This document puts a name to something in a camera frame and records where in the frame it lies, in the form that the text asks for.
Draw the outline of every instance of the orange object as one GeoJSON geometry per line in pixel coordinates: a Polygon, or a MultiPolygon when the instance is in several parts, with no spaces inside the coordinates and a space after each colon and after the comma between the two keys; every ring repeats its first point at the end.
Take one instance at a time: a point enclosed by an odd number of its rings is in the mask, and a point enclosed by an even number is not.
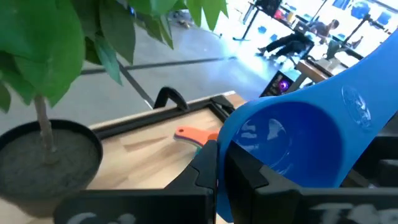
{"type": "Polygon", "coordinates": [[[175,139],[188,141],[197,146],[203,147],[208,140],[217,140],[218,131],[207,131],[188,126],[178,127],[174,133],[175,139]]]}

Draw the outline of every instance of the potted plant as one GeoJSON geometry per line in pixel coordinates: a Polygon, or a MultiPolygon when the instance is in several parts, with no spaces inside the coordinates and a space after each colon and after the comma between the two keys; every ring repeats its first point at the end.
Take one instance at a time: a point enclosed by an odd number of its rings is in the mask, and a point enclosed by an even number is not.
{"type": "Polygon", "coordinates": [[[0,108],[8,112],[13,89],[37,121],[0,136],[0,196],[36,216],[50,215],[67,195],[84,189],[102,159],[100,140],[72,121],[49,120],[79,76],[83,61],[103,65],[121,84],[116,52],[133,63],[134,25],[173,47],[167,15],[189,9],[210,29],[225,0],[128,0],[133,16],[116,0],[0,0],[0,108]]]}

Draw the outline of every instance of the blue plastic scoop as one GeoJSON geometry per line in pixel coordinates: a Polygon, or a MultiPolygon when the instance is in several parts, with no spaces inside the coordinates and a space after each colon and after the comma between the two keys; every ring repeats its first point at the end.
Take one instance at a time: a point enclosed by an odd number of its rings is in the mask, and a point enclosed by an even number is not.
{"type": "Polygon", "coordinates": [[[235,141],[302,187],[339,187],[359,156],[398,110],[398,32],[371,55],[324,82],[239,107],[218,136],[217,212],[232,222],[224,157],[235,141]]]}

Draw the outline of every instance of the table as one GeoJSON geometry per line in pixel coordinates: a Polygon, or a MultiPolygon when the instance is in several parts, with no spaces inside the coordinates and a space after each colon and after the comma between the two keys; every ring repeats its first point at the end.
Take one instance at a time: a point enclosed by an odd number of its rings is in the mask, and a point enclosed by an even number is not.
{"type": "MultiPolygon", "coordinates": [[[[344,39],[342,39],[341,37],[339,37],[338,35],[331,35],[331,38],[333,39],[333,40],[335,40],[335,41],[337,41],[337,42],[340,42],[340,43],[344,43],[344,41],[345,41],[345,38],[344,39]]],[[[354,58],[356,58],[356,59],[358,59],[358,60],[362,60],[363,58],[364,58],[364,56],[363,55],[361,55],[360,53],[358,53],[357,51],[355,51],[355,49],[353,49],[351,46],[349,46],[348,44],[345,44],[345,49],[344,49],[344,51],[349,55],[349,56],[352,56],[352,57],[354,57],[354,58]]]]}
{"type": "Polygon", "coordinates": [[[319,69],[306,60],[299,61],[295,69],[300,71],[301,75],[294,81],[286,93],[298,90],[306,78],[310,78],[313,82],[318,83],[333,76],[330,71],[319,69]]]}
{"type": "MultiPolygon", "coordinates": [[[[280,5],[279,6],[281,9],[283,9],[284,11],[286,11],[287,13],[290,13],[290,12],[292,12],[292,10],[290,10],[290,9],[288,9],[288,8],[286,8],[284,5],[280,5]]],[[[311,19],[306,19],[306,18],[304,18],[303,16],[300,16],[300,15],[298,15],[298,14],[296,14],[295,15],[296,16],[296,18],[297,19],[300,19],[302,22],[304,22],[304,23],[308,23],[308,22],[310,22],[310,20],[311,19]]]]}
{"type": "MultiPolygon", "coordinates": [[[[235,92],[224,93],[235,108],[245,101],[235,92]]],[[[134,114],[124,118],[91,125],[100,128],[141,116],[170,109],[134,114]]],[[[184,170],[193,158],[196,146],[173,139],[178,126],[192,126],[211,131],[219,130],[223,123],[208,109],[133,130],[102,141],[104,156],[99,171],[88,189],[161,189],[184,170]]],[[[50,224],[51,218],[37,219],[20,211],[15,205],[0,199],[2,223],[50,224]]],[[[217,215],[217,224],[226,223],[217,215]]]]}
{"type": "MultiPolygon", "coordinates": [[[[236,40],[236,41],[246,40],[246,36],[247,36],[247,34],[248,34],[248,32],[249,32],[249,30],[250,30],[250,28],[251,28],[251,26],[252,26],[254,20],[256,19],[256,17],[257,17],[257,15],[258,15],[259,11],[262,11],[261,7],[258,7],[255,3],[249,1],[249,4],[250,4],[250,8],[248,9],[247,13],[246,13],[245,16],[244,16],[244,23],[246,23],[246,20],[248,19],[249,15],[250,15],[250,12],[251,12],[254,8],[256,8],[256,11],[254,12],[253,17],[251,18],[248,27],[247,27],[246,30],[244,31],[244,34],[243,34],[242,38],[233,37],[233,40],[236,40]]],[[[287,21],[283,21],[283,20],[280,20],[280,19],[277,19],[277,21],[279,21],[280,23],[282,23],[283,25],[285,25],[285,26],[288,27],[289,29],[293,30],[293,28],[291,27],[291,24],[289,24],[287,21]]]]}

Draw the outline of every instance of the concrete floor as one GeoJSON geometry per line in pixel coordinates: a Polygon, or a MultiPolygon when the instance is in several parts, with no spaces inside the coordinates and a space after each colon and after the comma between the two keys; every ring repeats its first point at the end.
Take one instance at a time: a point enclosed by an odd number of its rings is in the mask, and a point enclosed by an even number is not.
{"type": "MultiPolygon", "coordinates": [[[[186,100],[231,90],[251,100],[259,96],[278,69],[254,56],[258,46],[253,43],[239,45],[227,35],[219,38],[196,28],[172,26],[172,33],[174,50],[151,39],[144,30],[136,29],[134,66],[149,67],[132,67],[129,73],[152,100],[163,86],[174,87],[186,100]],[[159,66],[165,62],[186,63],[159,66]]],[[[122,58],[119,60],[128,65],[122,58]]],[[[93,68],[101,67],[85,63],[84,69],[93,68]]],[[[49,116],[90,125],[150,110],[125,78],[123,83],[123,87],[118,86],[105,73],[82,75],[60,103],[49,111],[49,116]]],[[[35,119],[33,105],[25,106],[16,94],[13,96],[9,114],[0,114],[0,134],[35,119]]]]}

